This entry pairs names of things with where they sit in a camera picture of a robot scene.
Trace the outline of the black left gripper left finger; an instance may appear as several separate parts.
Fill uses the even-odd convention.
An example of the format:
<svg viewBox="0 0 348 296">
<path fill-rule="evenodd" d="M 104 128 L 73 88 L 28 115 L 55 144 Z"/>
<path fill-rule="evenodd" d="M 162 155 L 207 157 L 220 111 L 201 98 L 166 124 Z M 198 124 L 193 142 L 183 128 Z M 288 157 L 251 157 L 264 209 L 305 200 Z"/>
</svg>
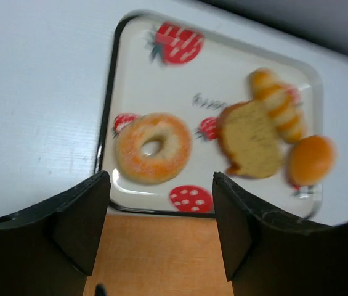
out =
<svg viewBox="0 0 348 296">
<path fill-rule="evenodd" d="M 0 295 L 82 295 L 107 213 L 110 176 L 0 217 Z"/>
</svg>

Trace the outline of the bread slice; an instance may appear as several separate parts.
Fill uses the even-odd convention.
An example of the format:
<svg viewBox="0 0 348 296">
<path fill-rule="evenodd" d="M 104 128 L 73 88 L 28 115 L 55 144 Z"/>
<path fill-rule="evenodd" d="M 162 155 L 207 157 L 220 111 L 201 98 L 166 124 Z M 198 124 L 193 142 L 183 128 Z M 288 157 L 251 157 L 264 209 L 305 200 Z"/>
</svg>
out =
<svg viewBox="0 0 348 296">
<path fill-rule="evenodd" d="M 216 123 L 217 140 L 227 158 L 229 176 L 264 179 L 283 164 L 278 136 L 263 106 L 257 101 L 225 108 Z"/>
</svg>

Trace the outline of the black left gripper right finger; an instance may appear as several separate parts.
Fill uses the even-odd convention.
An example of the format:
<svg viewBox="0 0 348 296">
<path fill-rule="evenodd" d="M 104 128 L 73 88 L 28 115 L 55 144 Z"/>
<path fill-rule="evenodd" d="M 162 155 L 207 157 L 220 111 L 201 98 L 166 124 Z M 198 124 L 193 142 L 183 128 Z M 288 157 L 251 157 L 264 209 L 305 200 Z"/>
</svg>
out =
<svg viewBox="0 0 348 296">
<path fill-rule="evenodd" d="M 300 218 L 223 173 L 214 174 L 212 194 L 235 295 L 348 295 L 348 223 Z"/>
</svg>

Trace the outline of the sugared ring donut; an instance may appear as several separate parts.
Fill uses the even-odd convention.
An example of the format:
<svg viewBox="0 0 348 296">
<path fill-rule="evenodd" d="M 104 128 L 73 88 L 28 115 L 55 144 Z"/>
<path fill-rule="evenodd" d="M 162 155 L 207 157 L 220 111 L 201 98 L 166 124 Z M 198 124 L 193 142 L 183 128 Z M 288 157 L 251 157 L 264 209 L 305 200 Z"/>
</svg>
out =
<svg viewBox="0 0 348 296">
<path fill-rule="evenodd" d="M 121 129 L 115 142 L 119 172 L 139 184 L 161 184 L 185 168 L 193 148 L 188 124 L 171 113 L 150 113 Z"/>
</svg>

